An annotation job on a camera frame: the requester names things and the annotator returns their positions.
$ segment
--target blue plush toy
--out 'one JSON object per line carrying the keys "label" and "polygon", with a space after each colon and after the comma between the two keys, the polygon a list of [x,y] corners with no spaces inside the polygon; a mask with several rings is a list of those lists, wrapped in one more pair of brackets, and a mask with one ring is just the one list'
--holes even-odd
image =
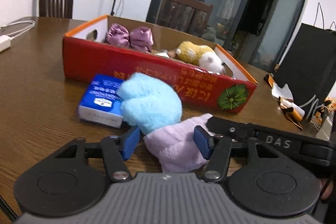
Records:
{"label": "blue plush toy", "polygon": [[145,135],[181,120],[180,98],[159,79],[136,72],[122,83],[117,95],[123,100],[123,120],[138,126]]}

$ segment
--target pink plush fabric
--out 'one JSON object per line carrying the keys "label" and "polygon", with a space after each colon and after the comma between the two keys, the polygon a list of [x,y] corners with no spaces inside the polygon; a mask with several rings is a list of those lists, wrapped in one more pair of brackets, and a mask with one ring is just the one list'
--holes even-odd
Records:
{"label": "pink plush fabric", "polygon": [[195,126],[202,126],[207,130],[205,124],[210,117],[212,115],[209,113],[193,117],[172,126],[154,130],[145,137],[147,149],[159,159],[162,172],[189,172],[207,163],[193,138]]}

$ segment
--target hand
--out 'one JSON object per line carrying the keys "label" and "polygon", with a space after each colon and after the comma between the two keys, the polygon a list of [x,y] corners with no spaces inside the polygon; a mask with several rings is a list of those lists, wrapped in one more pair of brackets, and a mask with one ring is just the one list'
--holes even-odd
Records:
{"label": "hand", "polygon": [[[328,179],[319,179],[319,183],[320,183],[320,188],[321,188],[321,190],[322,190],[322,188],[324,187],[324,185],[326,184],[327,180],[328,180]],[[334,188],[334,181],[332,180],[332,181],[329,183],[328,187],[325,189],[325,191],[324,191],[324,193],[323,193],[321,199],[322,199],[322,200],[327,199],[327,198],[331,195],[331,193],[332,193],[332,191],[333,191],[333,188]]]}

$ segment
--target purple satin fabric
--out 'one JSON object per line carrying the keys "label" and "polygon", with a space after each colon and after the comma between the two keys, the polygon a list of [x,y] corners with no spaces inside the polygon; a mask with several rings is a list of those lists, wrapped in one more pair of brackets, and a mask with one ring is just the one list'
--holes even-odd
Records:
{"label": "purple satin fabric", "polygon": [[128,30],[119,24],[112,24],[106,34],[106,41],[113,46],[130,48]]}
{"label": "purple satin fabric", "polygon": [[130,33],[131,48],[139,52],[151,52],[153,35],[151,29],[141,26]]}

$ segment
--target gray ridged grip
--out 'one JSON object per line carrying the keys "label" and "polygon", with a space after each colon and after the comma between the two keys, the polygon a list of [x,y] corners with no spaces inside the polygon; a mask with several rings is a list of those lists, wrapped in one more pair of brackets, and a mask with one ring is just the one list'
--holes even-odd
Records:
{"label": "gray ridged grip", "polygon": [[105,197],[83,213],[58,219],[23,214],[16,224],[318,224],[310,215],[268,219],[235,205],[219,184],[205,183],[194,173],[139,173],[115,183]]}

